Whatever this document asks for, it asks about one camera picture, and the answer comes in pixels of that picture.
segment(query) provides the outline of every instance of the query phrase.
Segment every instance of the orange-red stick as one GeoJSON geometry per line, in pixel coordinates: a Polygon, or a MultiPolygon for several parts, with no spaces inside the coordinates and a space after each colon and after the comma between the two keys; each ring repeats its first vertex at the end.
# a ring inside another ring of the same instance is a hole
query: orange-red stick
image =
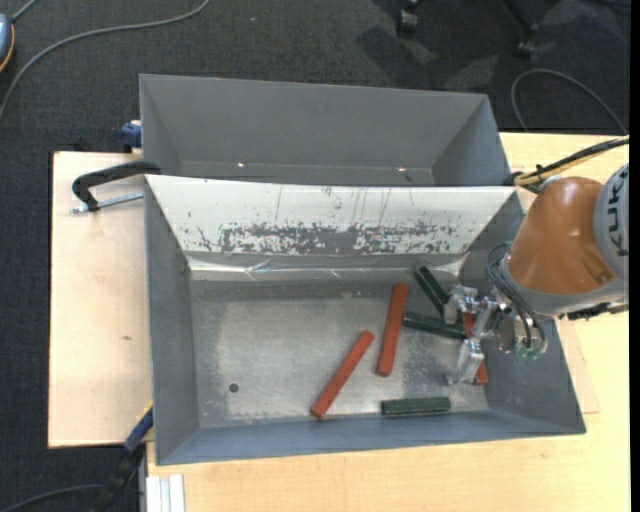
{"type": "Polygon", "coordinates": [[[329,384],[327,384],[320,397],[316,400],[316,403],[311,407],[311,414],[316,418],[320,420],[327,413],[329,407],[331,407],[331,404],[338,396],[338,393],[340,393],[342,386],[347,382],[347,379],[353,373],[356,366],[358,366],[362,356],[364,356],[364,353],[371,345],[374,337],[375,336],[369,331],[364,331],[360,335],[347,357],[342,361],[340,368],[333,374],[329,384]]]}
{"type": "MultiPolygon", "coordinates": [[[[464,324],[464,330],[467,338],[471,337],[473,326],[476,323],[476,317],[471,313],[462,313],[462,323],[464,324]]],[[[489,374],[487,373],[487,367],[484,361],[478,366],[478,371],[473,379],[474,386],[484,386],[489,383],[489,374]]]]}
{"type": "Polygon", "coordinates": [[[393,369],[393,361],[396,357],[396,347],[398,346],[398,336],[402,327],[402,315],[404,304],[407,301],[409,287],[406,284],[395,284],[391,291],[391,300],[387,310],[387,321],[384,325],[382,336],[382,348],[378,357],[378,367],[376,374],[380,377],[388,377],[393,369]]]}

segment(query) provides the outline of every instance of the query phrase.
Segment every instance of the chair leg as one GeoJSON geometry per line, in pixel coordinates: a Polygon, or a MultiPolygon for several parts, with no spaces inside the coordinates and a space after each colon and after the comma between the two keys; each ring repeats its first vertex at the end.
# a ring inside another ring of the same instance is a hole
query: chair leg
{"type": "Polygon", "coordinates": [[[538,32],[538,24],[530,20],[518,7],[514,0],[502,0],[507,6],[511,15],[516,19],[522,29],[522,39],[518,42],[514,50],[514,55],[525,59],[530,58],[535,51],[535,35],[538,32]]]}
{"type": "Polygon", "coordinates": [[[404,8],[398,14],[396,31],[398,35],[410,37],[418,26],[418,15],[416,10],[425,0],[407,0],[404,8]]]}

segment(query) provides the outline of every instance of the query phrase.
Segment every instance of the gray carpet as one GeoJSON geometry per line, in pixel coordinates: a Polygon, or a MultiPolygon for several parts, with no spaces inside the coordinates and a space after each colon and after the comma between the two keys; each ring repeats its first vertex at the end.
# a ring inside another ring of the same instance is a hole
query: gray carpet
{"type": "MultiPolygon", "coordinates": [[[[40,0],[18,21],[0,98],[16,71],[57,40],[197,3],[40,0]]],[[[523,71],[548,68],[591,88],[628,129],[630,8],[522,4],[541,25],[530,61],[511,55],[519,32],[500,0],[430,0],[413,40],[395,36],[401,3],[393,0],[213,0],[185,23],[96,37],[34,66],[0,124],[0,510],[58,487],[101,483],[118,458],[115,447],[47,450],[50,152],[121,151],[120,127],[139,116],[143,72],[480,92],[501,130],[521,130],[511,84],[523,71]]],[[[0,0],[0,12],[21,5],[0,0]]],[[[528,76],[517,99],[531,130],[619,133],[601,106],[560,79],[528,76]]],[[[30,510],[82,510],[90,499],[67,496],[30,510]]],[[[135,502],[130,492],[114,510],[135,510],[135,502]]]]}

